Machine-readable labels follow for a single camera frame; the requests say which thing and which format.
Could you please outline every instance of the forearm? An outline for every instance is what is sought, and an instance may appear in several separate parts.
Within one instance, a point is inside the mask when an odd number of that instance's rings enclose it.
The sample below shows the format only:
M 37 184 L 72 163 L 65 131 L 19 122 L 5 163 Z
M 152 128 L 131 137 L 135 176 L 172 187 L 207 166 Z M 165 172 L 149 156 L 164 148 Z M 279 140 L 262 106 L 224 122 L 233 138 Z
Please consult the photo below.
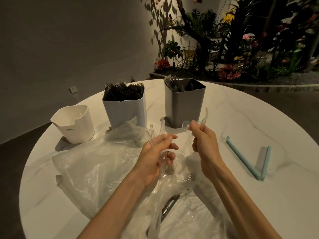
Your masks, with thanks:
M 240 238 L 281 238 L 221 157 L 213 163 L 213 171 L 209 180 L 215 186 Z
M 143 181 L 134 171 L 131 171 L 78 239 L 118 238 L 144 188 Z

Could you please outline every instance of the hand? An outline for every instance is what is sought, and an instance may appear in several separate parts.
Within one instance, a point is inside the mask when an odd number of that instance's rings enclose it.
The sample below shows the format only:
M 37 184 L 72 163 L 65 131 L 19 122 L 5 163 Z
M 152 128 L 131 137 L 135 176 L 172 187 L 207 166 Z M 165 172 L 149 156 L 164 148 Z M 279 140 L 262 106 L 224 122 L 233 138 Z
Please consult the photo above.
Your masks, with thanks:
M 152 184 L 160 173 L 160 153 L 165 149 L 178 150 L 178 146 L 172 143 L 172 140 L 176 138 L 176 135 L 168 133 L 155 137 L 152 140 L 155 144 L 153 146 L 149 142 L 143 145 L 133 171 L 142 178 L 145 186 Z M 166 156 L 168 158 L 166 163 L 172 165 L 176 154 L 169 151 Z
M 192 121 L 190 130 L 193 132 L 193 150 L 201 157 L 201 166 L 204 175 L 209 178 L 213 166 L 221 161 L 216 134 L 204 124 Z

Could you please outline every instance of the marble tabletop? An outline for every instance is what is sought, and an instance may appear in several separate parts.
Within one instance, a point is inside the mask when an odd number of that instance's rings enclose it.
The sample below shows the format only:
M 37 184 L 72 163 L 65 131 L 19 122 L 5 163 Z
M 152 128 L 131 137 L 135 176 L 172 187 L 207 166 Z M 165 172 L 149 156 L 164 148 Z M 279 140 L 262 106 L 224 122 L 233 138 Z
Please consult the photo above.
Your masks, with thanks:
M 143 81 L 146 88 L 147 124 L 160 130 L 165 116 L 163 80 Z M 318 238 L 319 146 L 293 120 L 269 104 L 244 92 L 203 82 L 206 125 L 217 135 L 221 155 L 234 176 L 283 238 Z M 79 104 L 90 109 L 94 138 L 110 127 L 101 93 Z M 182 145 L 186 133 L 178 134 Z M 252 165 L 260 167 L 265 148 L 271 146 L 267 176 L 257 181 L 226 145 L 231 141 Z M 58 171 L 52 155 L 70 149 L 52 124 L 34 146 L 23 171 L 19 207 L 27 239 L 76 238 L 89 220 L 57 186 Z

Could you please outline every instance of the wall outlet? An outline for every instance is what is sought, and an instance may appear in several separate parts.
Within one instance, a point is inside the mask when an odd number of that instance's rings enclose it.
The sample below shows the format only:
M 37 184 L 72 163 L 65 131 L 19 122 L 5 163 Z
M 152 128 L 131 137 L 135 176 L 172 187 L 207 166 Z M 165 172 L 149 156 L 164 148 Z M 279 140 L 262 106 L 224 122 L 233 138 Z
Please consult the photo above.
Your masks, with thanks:
M 78 89 L 77 89 L 75 86 L 71 86 L 71 87 L 69 88 L 69 90 L 70 90 L 71 93 L 78 92 Z

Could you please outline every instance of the gray wall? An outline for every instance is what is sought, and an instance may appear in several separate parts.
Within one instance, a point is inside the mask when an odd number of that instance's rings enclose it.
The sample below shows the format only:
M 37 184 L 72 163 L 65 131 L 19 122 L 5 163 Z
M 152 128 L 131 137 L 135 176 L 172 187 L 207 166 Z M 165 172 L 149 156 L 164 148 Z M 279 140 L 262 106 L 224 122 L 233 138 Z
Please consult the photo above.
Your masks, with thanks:
M 0 0 L 0 143 L 49 122 L 106 82 L 148 78 L 158 46 L 145 2 Z M 220 0 L 192 2 L 184 0 L 189 11 L 221 7 Z M 73 85 L 78 93 L 68 91 Z

